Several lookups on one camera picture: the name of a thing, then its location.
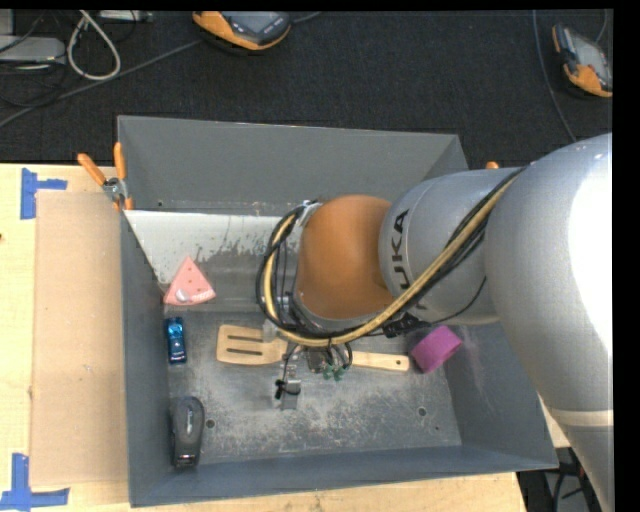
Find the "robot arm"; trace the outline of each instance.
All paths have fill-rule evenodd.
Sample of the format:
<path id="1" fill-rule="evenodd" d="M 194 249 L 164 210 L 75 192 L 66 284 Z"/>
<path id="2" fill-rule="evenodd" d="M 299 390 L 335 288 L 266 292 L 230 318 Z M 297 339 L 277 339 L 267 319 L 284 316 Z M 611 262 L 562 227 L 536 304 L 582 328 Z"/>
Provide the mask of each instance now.
<path id="1" fill-rule="evenodd" d="M 323 205 L 303 231 L 291 325 L 278 317 L 271 274 L 275 248 L 302 215 L 294 212 L 274 231 L 265 259 L 258 294 L 265 314 L 281 337 L 310 347 L 348 343 L 407 317 L 413 323 L 402 325 L 501 322 L 603 509 L 613 510 L 611 161 L 607 134 L 523 168 L 426 180 L 392 205 L 377 203 L 376 215 L 351 232 L 339 216 L 323 222 L 319 212 L 339 211 L 333 201 L 353 197 Z M 350 218 L 358 211 L 367 210 Z M 376 232 L 379 273 L 370 270 Z M 329 250 L 338 233 L 346 240 L 338 245 L 351 251 L 345 275 L 378 293 L 347 294 L 345 315 L 320 306 L 345 296 L 344 279 L 331 279 L 342 265 Z M 314 237 L 324 242 L 309 242 Z"/>

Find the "wooden table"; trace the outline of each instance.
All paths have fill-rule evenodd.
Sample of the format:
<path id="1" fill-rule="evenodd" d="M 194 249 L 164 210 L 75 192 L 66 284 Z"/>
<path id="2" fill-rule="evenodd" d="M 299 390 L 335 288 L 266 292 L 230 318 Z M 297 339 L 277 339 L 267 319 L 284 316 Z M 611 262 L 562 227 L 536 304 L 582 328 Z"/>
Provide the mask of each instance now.
<path id="1" fill-rule="evenodd" d="M 11 487 L 12 453 L 30 455 L 31 385 L 34 339 L 34 272 L 37 218 L 20 220 L 21 170 L 27 167 L 40 180 L 67 180 L 66 192 L 101 193 L 79 166 L 0 164 L 0 325 L 3 357 L 0 358 L 0 490 Z M 103 169 L 114 176 L 111 168 Z M 102 212 L 114 215 L 108 201 Z M 568 445 L 557 425 L 549 426 L 556 446 Z M 130 510 L 127 482 L 73 482 L 68 510 Z M 33 491 L 51 490 L 37 487 Z M 217 501 L 195 505 L 152 507 L 150 510 L 242 511 L 524 511 L 514 473 L 456 477 L 410 483 L 356 487 Z"/>

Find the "wire bundle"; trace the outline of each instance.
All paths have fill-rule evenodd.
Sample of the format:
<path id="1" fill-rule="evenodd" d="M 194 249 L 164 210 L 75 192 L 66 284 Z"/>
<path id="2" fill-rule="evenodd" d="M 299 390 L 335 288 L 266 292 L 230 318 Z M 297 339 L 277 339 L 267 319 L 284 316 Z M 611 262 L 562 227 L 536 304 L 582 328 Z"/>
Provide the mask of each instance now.
<path id="1" fill-rule="evenodd" d="M 277 283 L 274 273 L 276 255 L 306 208 L 306 205 L 298 206 L 278 222 L 271 234 L 267 251 L 258 270 L 256 279 L 257 302 L 265 316 L 278 328 L 279 336 L 290 342 L 307 347 L 322 348 L 349 343 L 360 337 L 368 336 L 383 327 L 394 315 L 406 311 L 415 305 L 425 293 L 460 265 L 480 245 L 489 214 L 493 210 L 493 207 L 507 188 L 515 181 L 517 176 L 524 170 L 525 167 L 509 174 L 470 210 L 467 216 L 460 222 L 440 255 L 425 269 L 413 284 L 386 309 L 364 324 L 342 331 L 324 331 L 318 333 L 311 332 L 300 324 L 286 323 L 281 316 L 279 306 L 277 306 L 279 298 L 277 296 L 276 286 L 274 286 L 274 283 Z M 473 300 L 475 300 L 479 293 L 480 290 L 478 290 Z"/>

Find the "white cable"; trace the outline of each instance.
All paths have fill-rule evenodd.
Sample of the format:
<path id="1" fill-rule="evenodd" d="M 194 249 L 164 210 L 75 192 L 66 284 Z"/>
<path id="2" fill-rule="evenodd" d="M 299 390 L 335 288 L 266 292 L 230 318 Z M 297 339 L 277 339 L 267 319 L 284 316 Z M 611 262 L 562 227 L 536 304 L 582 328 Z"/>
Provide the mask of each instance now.
<path id="1" fill-rule="evenodd" d="M 82 9 L 80 9 L 80 13 L 82 14 L 82 19 L 80 19 L 80 21 L 76 25 L 76 28 L 73 29 L 73 33 L 71 34 L 71 38 L 69 39 L 69 44 L 67 45 L 67 57 L 69 59 L 69 65 L 76 73 L 89 80 L 109 80 L 110 78 L 113 78 L 118 73 L 120 73 L 120 54 L 118 53 L 118 50 L 116 49 L 111 39 L 109 39 L 109 36 L 104 32 L 104 30 L 102 30 L 100 25 L 98 25 L 98 23 L 91 17 L 91 15 L 89 15 L 87 11 L 84 11 Z M 86 30 L 89 25 L 93 26 L 100 37 L 104 39 L 105 43 L 107 43 L 107 46 L 109 46 L 109 49 L 113 53 L 113 57 L 115 58 L 116 63 L 113 71 L 106 75 L 91 75 L 86 71 L 80 69 L 80 67 L 78 67 L 78 65 L 75 63 L 75 60 L 73 59 L 73 50 L 76 46 L 76 43 L 78 42 L 78 36 L 80 35 L 80 32 L 82 30 Z"/>

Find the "black electronic device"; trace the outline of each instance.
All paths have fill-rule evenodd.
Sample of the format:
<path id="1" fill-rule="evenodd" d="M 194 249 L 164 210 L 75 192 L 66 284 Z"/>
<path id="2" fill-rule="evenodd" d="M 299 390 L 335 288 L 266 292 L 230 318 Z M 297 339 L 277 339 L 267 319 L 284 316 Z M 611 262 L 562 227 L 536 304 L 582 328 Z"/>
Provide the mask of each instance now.
<path id="1" fill-rule="evenodd" d="M 171 463 L 176 468 L 194 467 L 200 460 L 204 406 L 194 396 L 177 399 L 171 407 Z"/>
<path id="2" fill-rule="evenodd" d="M 271 48 L 291 29 L 291 19 L 276 11 L 194 11 L 202 35 L 216 43 L 256 51 Z"/>
<path id="3" fill-rule="evenodd" d="M 613 76 L 602 48 L 562 23 L 553 26 L 552 35 L 571 83 L 596 96 L 613 96 Z"/>

